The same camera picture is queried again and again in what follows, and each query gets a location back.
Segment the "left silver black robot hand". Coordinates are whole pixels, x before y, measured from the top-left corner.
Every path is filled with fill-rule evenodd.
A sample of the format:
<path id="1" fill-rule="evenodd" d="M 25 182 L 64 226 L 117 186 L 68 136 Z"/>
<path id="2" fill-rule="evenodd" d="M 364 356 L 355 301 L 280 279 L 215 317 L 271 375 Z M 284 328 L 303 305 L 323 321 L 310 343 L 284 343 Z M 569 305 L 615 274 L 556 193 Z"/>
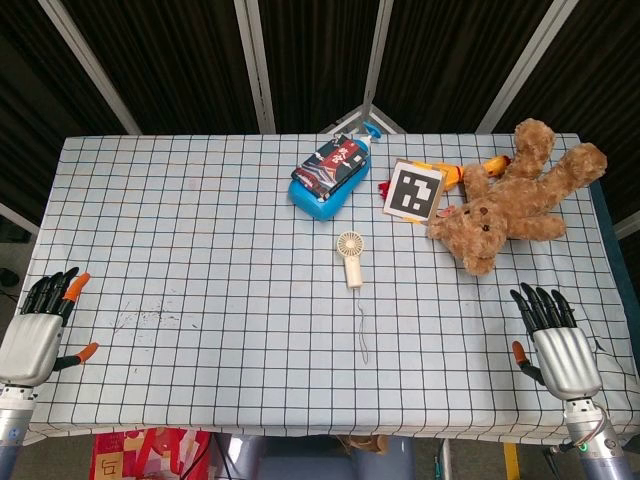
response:
<path id="1" fill-rule="evenodd" d="M 92 342 L 83 350 L 61 356 L 63 331 L 90 275 L 77 267 L 35 282 L 14 315 L 1 344 L 1 383 L 35 388 L 54 372 L 87 362 L 98 350 Z"/>

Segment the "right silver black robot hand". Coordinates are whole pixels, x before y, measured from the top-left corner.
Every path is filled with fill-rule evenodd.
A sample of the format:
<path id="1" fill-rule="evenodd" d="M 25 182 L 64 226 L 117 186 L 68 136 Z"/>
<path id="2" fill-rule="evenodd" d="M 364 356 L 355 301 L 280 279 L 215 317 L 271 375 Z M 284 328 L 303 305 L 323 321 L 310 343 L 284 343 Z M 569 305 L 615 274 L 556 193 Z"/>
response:
<path id="1" fill-rule="evenodd" d="M 527 283 L 520 287 L 510 295 L 538 359 L 533 365 L 522 344 L 513 341 L 511 350 L 520 370 L 562 401 L 594 397 L 602 389 L 602 378 L 569 302 L 555 289 L 547 292 Z"/>

